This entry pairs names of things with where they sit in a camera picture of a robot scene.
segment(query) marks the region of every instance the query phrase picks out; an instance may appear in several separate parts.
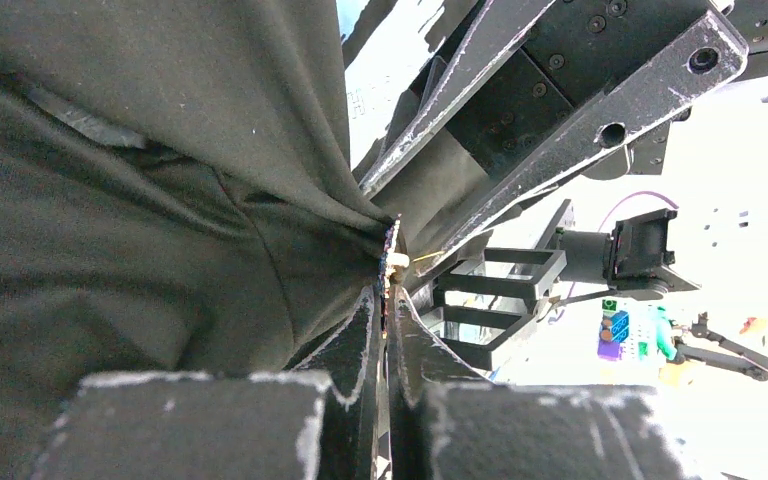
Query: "black mount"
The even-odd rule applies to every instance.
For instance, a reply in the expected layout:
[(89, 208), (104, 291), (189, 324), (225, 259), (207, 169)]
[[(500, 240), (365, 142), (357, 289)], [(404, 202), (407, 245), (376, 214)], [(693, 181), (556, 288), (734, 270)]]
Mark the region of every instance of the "black mount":
[(768, 357), (710, 330), (708, 328), (707, 312), (699, 314), (697, 321), (690, 327), (690, 333), (696, 338), (714, 342), (720, 348), (735, 353), (738, 356), (712, 352), (703, 348), (678, 343), (676, 348), (678, 348), (679, 353), (685, 359), (704, 362), (706, 365), (714, 368), (742, 373), (759, 382), (768, 380)]

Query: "yellow wire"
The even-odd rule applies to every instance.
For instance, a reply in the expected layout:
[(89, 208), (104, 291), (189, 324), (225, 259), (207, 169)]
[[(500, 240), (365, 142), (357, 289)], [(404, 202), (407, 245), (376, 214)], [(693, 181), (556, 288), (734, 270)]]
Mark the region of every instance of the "yellow wire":
[(413, 261), (414, 261), (414, 263), (415, 262), (419, 262), (420, 260), (425, 260), (427, 258), (436, 257), (437, 255), (443, 255), (444, 253), (446, 253), (446, 252), (444, 252), (443, 250), (440, 250), (439, 252), (429, 253), (428, 255), (423, 255), (421, 257), (414, 258)]

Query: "hole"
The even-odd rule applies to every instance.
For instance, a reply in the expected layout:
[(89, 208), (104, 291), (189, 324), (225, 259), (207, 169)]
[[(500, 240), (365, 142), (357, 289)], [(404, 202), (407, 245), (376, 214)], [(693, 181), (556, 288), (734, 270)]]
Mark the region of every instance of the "hole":
[(720, 54), (713, 48), (705, 47), (696, 50), (696, 53), (690, 56), (690, 60), (687, 61), (687, 68), (697, 75), (702, 75), (710, 72), (719, 62)]
[(623, 140), (625, 140), (625, 127), (619, 123), (612, 123), (599, 133), (599, 143), (605, 148), (618, 147), (622, 145)]

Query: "cloth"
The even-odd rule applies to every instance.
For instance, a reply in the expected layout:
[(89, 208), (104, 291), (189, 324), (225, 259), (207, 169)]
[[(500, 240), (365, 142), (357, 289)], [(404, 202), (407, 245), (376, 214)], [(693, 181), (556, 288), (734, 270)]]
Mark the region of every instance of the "cloth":
[(0, 0), (0, 478), (88, 373), (278, 369), (342, 320), (391, 223), (348, 138), (333, 0)]

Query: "green object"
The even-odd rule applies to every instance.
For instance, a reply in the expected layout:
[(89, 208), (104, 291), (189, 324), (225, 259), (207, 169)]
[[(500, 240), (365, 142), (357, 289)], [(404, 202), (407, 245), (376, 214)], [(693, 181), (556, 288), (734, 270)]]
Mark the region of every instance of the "green object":
[(667, 318), (667, 309), (664, 307), (650, 309), (650, 316), (655, 323), (655, 338), (658, 343), (658, 350), (667, 357), (667, 360), (674, 360), (678, 350), (673, 345), (673, 326), (670, 319)]

